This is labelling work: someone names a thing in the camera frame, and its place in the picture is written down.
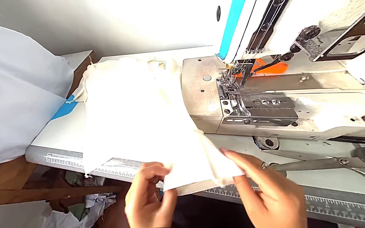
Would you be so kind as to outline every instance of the measuring tape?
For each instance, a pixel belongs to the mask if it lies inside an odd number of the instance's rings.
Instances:
[[[48,153],[45,157],[47,163],[54,163],[80,169],[83,168],[82,158],[79,157],[60,155],[55,153]],[[106,162],[105,164],[101,165],[95,171],[117,176],[134,178],[135,174],[137,173],[141,165],[142,162],[113,158],[108,162]],[[255,191],[259,190],[258,187],[252,187],[252,188]],[[308,186],[304,186],[304,189],[306,192],[318,189],[320,195],[353,194],[353,193],[346,193],[330,189],[320,189]],[[332,221],[336,223],[350,224],[354,226],[359,225],[365,227],[365,204],[335,199],[334,197],[321,197],[319,196],[319,194],[305,195],[305,202],[307,205],[307,211],[309,212],[308,214],[309,217],[326,221]],[[242,203],[240,200],[240,194],[238,193],[236,186],[234,184],[230,184],[225,187],[215,187],[207,189],[202,192],[195,193],[195,195],[200,195],[230,202]],[[355,199],[356,201],[365,202],[365,195],[353,194],[352,196],[347,196],[347,199]]]
[[[258,187],[252,187],[252,188],[255,191],[259,190]],[[204,192],[208,194],[219,195],[222,198],[224,197],[236,198],[238,200],[229,200],[229,201],[241,203],[240,194],[238,193],[236,186],[234,184],[230,184],[225,187],[216,187],[212,189],[207,189]],[[350,222],[348,222],[348,224],[352,225],[355,224],[352,221],[358,221],[365,224],[365,204],[325,198],[325,197],[318,197],[313,195],[305,195],[305,202],[309,214],[310,215],[317,214],[311,217],[334,222],[342,221],[342,223],[344,224],[347,224],[347,220],[351,220]],[[320,215],[325,215],[326,218],[327,216],[339,218],[339,220],[330,218],[323,219],[322,216]]]

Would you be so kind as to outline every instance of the sewing machine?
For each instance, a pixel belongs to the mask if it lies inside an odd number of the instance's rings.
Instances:
[[[185,59],[185,106],[206,133],[365,137],[365,1],[232,0],[215,56]]]

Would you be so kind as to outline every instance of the metal bracket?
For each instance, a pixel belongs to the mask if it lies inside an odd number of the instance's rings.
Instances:
[[[252,35],[246,53],[262,53],[264,46],[274,30],[279,16],[288,0],[270,0],[257,31]]]
[[[295,44],[309,55],[309,60],[312,62],[348,60],[363,54],[365,48],[352,53],[331,54],[330,52],[343,40],[350,37],[359,39],[360,36],[365,36],[365,13],[345,30],[332,30],[313,39],[297,39]]]

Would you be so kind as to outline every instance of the blue tape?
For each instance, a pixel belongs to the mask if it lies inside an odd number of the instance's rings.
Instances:
[[[227,16],[225,31],[223,32],[221,47],[217,57],[224,60],[232,42],[234,31],[236,30],[237,22],[242,13],[243,6],[246,0],[232,0],[230,5],[229,15]]]
[[[54,120],[56,118],[65,116],[69,114],[71,111],[73,111],[73,109],[78,103],[77,101],[73,100],[74,100],[74,95],[71,95],[50,120]]]

